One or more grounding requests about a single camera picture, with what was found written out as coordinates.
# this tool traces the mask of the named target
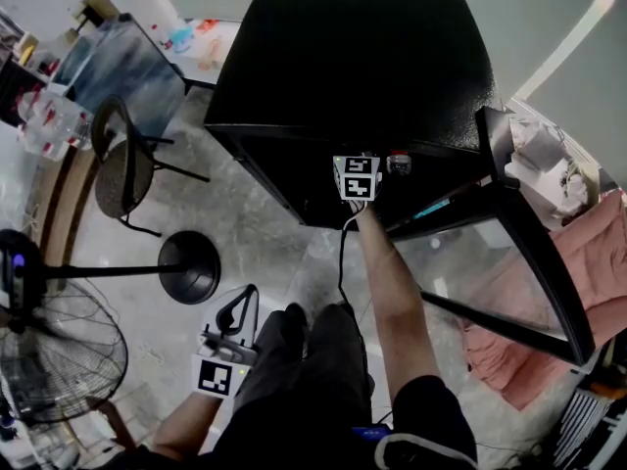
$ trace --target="black refrigerator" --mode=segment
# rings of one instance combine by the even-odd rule
[[[447,291],[417,276],[423,298],[572,363],[592,355],[570,275],[505,176],[508,118],[465,0],[253,0],[205,126],[310,226],[340,229],[351,216],[333,156],[410,158],[409,173],[384,168],[374,206],[393,239],[442,232],[446,255],[427,250],[423,263]],[[467,290],[504,262],[540,311],[508,314]]]

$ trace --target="small device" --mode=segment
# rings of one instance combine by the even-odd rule
[[[378,157],[333,157],[335,184],[342,200],[372,202],[381,180]]]
[[[407,176],[411,173],[411,157],[405,152],[393,152],[385,164],[388,174]]]
[[[203,318],[200,350],[192,355],[192,388],[220,399],[232,399],[257,361],[253,344],[259,313],[259,291],[249,284],[214,302]]]

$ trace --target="black cabinet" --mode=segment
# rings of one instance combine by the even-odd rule
[[[411,173],[384,170],[375,201],[390,234],[486,222],[502,227],[529,261],[560,330],[426,290],[425,299],[581,363],[594,347],[590,327],[549,236],[517,183],[504,176],[513,148],[500,108],[490,60],[464,0],[253,0],[205,126],[311,226],[341,228],[351,215],[335,187],[334,155],[368,152],[385,167],[389,155],[406,152]],[[481,180],[492,182],[479,187]],[[454,200],[417,217],[446,198]]]

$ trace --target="black sleeve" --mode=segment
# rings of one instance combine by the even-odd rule
[[[161,454],[152,452],[145,446],[140,446],[133,454],[121,452],[97,470],[144,470],[159,468],[159,470],[207,470],[214,462],[210,452],[186,462],[180,463]]]
[[[412,434],[423,440],[435,443],[439,447],[449,448],[465,454],[477,461],[477,447],[467,421],[461,413],[459,402],[444,382],[436,376],[416,378],[397,394],[392,407],[394,414],[394,433]],[[386,450],[393,453],[407,452],[410,443],[394,443]],[[419,460],[424,465],[425,459],[432,464],[444,464],[452,468],[450,457],[437,450],[423,447]],[[455,462],[455,467],[469,468],[468,462]]]

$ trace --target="black cable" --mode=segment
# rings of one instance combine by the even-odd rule
[[[368,207],[368,204],[364,202],[362,208],[359,209],[353,216],[351,216],[349,220],[346,221],[346,223],[344,223],[344,227],[342,228],[342,236],[340,237],[340,269],[339,269],[340,275],[337,281],[337,288],[340,290],[340,294],[342,295],[342,298],[344,299],[344,303],[346,303],[347,305],[349,305],[349,300],[346,297],[346,293],[344,292],[344,289],[342,289],[342,280],[344,279],[344,244],[346,242],[346,235],[348,233],[349,224],[351,224],[351,221],[357,219],[365,211],[365,208],[367,207]]]
[[[344,243],[346,242],[347,233],[348,231],[346,229],[342,229],[342,236],[340,238],[340,277],[337,281],[337,288],[340,290],[344,303],[349,302],[344,293],[344,289],[342,289],[342,279],[344,278]]]
[[[378,425],[379,423],[383,423],[390,414],[392,414],[392,411],[388,412],[385,416],[383,416],[379,421],[376,422],[376,424]]]
[[[488,446],[487,444],[481,444],[481,443],[476,443],[476,444],[478,446],[488,447],[489,449],[510,450],[511,452],[517,452],[518,454],[521,454],[521,453],[525,452],[524,450],[514,449],[513,447],[496,447],[496,446]]]
[[[102,456],[103,454],[107,454],[107,452],[111,452],[112,450],[114,450],[116,448],[116,446],[107,446],[104,449],[102,449],[98,454],[96,454],[93,458],[90,458],[88,461],[84,462],[84,465],[88,465],[89,463],[91,463],[94,459],[96,459],[99,456]],[[78,456],[78,462],[80,462],[82,455]]]
[[[98,287],[96,286],[96,284],[94,284],[91,280],[89,280],[87,277],[84,278],[85,282],[87,282],[91,287],[93,287],[98,294],[100,295],[100,297],[104,300],[104,303],[107,304],[107,307],[116,314],[116,318],[118,319],[118,321],[116,322],[116,320],[114,319],[114,322],[116,322],[116,325],[120,325],[120,314],[118,313],[118,311],[113,308],[113,306],[111,305],[111,303],[109,303],[109,300],[107,299],[107,297],[104,295],[104,293],[98,289]]]

